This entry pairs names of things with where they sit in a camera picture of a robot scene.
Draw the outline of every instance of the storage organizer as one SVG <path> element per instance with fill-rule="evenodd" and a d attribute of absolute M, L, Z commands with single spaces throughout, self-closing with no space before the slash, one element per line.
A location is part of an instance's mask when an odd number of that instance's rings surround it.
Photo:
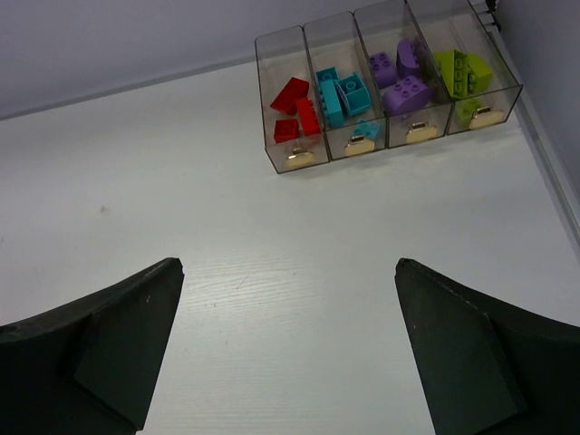
<path fill-rule="evenodd" d="M 453 104 L 409 6 L 391 0 L 359 9 L 354 16 L 381 89 L 387 146 L 443 136 Z"/>
<path fill-rule="evenodd" d="M 333 160 L 385 147 L 385 119 L 350 12 L 304 26 Z"/>
<path fill-rule="evenodd" d="M 448 134 L 508 120 L 522 85 L 468 0 L 408 0 L 455 107 Z"/>
<path fill-rule="evenodd" d="M 316 89 L 302 27 L 291 27 L 256 39 L 266 153 L 276 172 L 329 161 L 320 129 Z M 303 109 L 298 112 L 298 105 Z M 306 130 L 301 121 L 306 121 Z M 313 122 L 319 130 L 313 134 Z"/>
<path fill-rule="evenodd" d="M 468 0 L 388 0 L 256 39 L 278 173 L 508 119 L 522 85 Z"/>

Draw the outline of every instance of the drawer handle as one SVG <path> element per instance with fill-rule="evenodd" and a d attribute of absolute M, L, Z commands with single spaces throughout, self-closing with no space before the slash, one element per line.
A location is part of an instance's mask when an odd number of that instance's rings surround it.
<path fill-rule="evenodd" d="M 439 129 L 435 125 L 429 125 L 428 122 L 415 122 L 409 127 L 405 140 L 408 144 L 424 142 L 436 138 L 438 133 Z"/>
<path fill-rule="evenodd" d="M 315 161 L 316 156 L 313 152 L 302 147 L 295 147 L 292 149 L 292 154 L 286 157 L 286 166 L 295 169 L 306 165 L 312 165 Z"/>
<path fill-rule="evenodd" d="M 490 127 L 504 119 L 504 111 L 501 109 L 494 109 L 493 107 L 480 107 L 473 112 L 471 122 L 469 123 L 470 130 L 483 129 Z"/>
<path fill-rule="evenodd" d="M 367 139 L 366 136 L 352 136 L 344 147 L 344 155 L 346 157 L 371 151 L 374 151 L 374 140 Z"/>

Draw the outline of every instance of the white table surface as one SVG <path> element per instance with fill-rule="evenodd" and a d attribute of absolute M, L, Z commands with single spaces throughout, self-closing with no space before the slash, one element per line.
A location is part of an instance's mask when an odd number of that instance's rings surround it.
<path fill-rule="evenodd" d="M 279 176 L 252 63 L 0 123 L 0 240 L 0 324 L 181 259 L 146 434 L 432 434 L 402 256 L 580 325 L 515 116 Z"/>

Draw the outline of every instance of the curved lego brick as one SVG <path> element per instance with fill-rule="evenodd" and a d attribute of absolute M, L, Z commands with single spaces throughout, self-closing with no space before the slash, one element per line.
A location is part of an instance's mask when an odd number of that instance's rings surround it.
<path fill-rule="evenodd" d="M 357 72 L 337 81 L 336 90 L 349 116 L 358 115 L 371 108 L 371 95 Z"/>
<path fill-rule="evenodd" d="M 397 70 L 400 77 L 419 77 L 419 63 L 411 40 L 405 38 L 397 45 Z"/>
<path fill-rule="evenodd" d="M 382 96 L 382 104 L 390 115 L 417 111 L 429 102 L 431 89 L 415 76 L 397 82 Z"/>

